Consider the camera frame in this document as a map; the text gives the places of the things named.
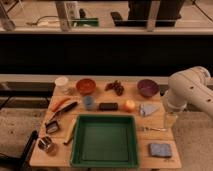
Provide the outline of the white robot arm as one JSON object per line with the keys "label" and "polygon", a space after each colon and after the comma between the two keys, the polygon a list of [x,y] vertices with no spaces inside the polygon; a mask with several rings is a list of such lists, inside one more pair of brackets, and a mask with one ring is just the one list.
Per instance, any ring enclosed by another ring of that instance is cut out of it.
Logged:
{"label": "white robot arm", "polygon": [[172,74],[168,78],[168,90],[162,97],[167,113],[182,112],[190,103],[213,121],[213,90],[207,87],[210,72],[196,66]]}

